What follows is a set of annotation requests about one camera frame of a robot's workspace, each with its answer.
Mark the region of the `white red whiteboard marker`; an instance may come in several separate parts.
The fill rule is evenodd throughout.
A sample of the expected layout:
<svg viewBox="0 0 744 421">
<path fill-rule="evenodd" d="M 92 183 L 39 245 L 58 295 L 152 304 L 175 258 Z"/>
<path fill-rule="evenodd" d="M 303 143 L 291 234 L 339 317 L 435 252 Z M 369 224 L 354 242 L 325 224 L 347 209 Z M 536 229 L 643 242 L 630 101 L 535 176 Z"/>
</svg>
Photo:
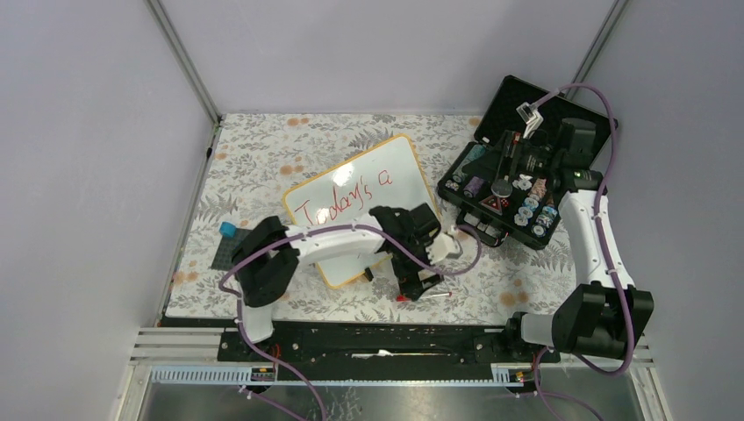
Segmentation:
<svg viewBox="0 0 744 421">
<path fill-rule="evenodd" d="M 433 299 L 433 298 L 439 298 L 439 297 L 451 297 L 453 295 L 452 291 L 448 292 L 440 292 L 440 293 L 433 293 L 433 294 L 424 294 L 422 296 L 419 296 L 418 298 L 411 298 L 408 296 L 405 296 L 407 298 L 407 301 L 405 302 L 398 302 L 398 303 L 408 303 L 408 302 L 417 302 L 422 301 L 426 299 Z"/>
</svg>

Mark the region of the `yellow framed whiteboard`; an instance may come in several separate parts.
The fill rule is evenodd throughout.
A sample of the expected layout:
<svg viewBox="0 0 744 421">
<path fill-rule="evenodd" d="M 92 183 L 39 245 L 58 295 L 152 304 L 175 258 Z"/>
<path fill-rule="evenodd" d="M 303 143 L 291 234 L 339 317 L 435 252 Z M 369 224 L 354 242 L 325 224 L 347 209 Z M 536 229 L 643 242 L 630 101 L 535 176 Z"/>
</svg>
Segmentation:
<svg viewBox="0 0 744 421">
<path fill-rule="evenodd" d="M 299 183 L 283 205 L 296 225 L 349 223 L 383 205 L 412 210 L 427 203 L 439 210 L 411 139 L 400 134 Z"/>
</svg>

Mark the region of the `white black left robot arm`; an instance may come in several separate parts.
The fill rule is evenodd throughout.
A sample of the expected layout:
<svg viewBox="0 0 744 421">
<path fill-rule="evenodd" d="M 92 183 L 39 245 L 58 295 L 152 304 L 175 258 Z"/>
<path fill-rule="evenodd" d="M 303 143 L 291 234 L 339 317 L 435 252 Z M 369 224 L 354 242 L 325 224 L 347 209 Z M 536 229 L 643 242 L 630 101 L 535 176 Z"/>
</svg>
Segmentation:
<svg viewBox="0 0 744 421">
<path fill-rule="evenodd" d="M 235 248 L 228 272 L 240 285 L 239 350 L 250 360 L 269 355 L 274 304 L 301 266 L 386 253 L 401 294 L 417 300 L 440 282 L 434 265 L 461 252 L 427 203 L 412 210 L 376 206 L 346 223 L 327 225 L 283 225 L 276 216 L 265 218 Z M 423 269 L 431 275 L 422 277 Z"/>
</svg>

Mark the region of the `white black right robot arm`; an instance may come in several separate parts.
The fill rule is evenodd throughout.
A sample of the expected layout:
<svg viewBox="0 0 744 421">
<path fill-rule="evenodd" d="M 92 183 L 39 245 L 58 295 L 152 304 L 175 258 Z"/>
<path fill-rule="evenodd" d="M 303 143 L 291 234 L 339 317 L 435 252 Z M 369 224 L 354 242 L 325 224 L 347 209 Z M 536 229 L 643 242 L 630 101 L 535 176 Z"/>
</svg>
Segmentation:
<svg viewBox="0 0 744 421">
<path fill-rule="evenodd" d="M 606 175 L 559 161 L 549 187 L 557 215 L 569 234 L 576 288 L 552 314 L 516 312 L 498 336 L 498 346 L 516 361 L 552 349 L 588 363 L 598 357 L 620 361 L 618 375 L 655 309 L 651 292 L 637 289 L 625 269 L 608 215 Z"/>
</svg>

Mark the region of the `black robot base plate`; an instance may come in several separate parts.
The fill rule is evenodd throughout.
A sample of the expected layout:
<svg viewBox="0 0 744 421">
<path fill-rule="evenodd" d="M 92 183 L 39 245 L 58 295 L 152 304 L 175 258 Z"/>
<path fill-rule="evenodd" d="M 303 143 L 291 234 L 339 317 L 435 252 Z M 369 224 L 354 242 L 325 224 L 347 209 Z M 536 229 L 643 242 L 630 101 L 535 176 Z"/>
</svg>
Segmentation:
<svg viewBox="0 0 744 421">
<path fill-rule="evenodd" d="M 503 331 L 500 326 L 276 321 L 273 335 L 259 342 L 256 351 L 228 320 L 199 319 L 191 329 L 211 335 L 205 354 L 196 359 L 209 365 L 277 368 L 281 366 L 271 362 L 277 358 L 298 371 L 310 365 L 346 366 L 356 361 L 493 364 L 527 371 L 537 356 L 516 360 L 501 350 L 497 343 Z"/>
</svg>

